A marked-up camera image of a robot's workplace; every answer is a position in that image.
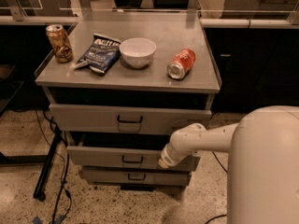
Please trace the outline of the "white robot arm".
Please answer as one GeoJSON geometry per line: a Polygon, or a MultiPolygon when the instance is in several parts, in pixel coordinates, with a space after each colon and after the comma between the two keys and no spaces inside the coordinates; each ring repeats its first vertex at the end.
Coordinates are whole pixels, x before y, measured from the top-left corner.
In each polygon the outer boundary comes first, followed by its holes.
{"type": "Polygon", "coordinates": [[[227,224],[299,224],[299,107],[256,109],[238,123],[173,132],[159,165],[199,150],[227,152],[227,224]]]}

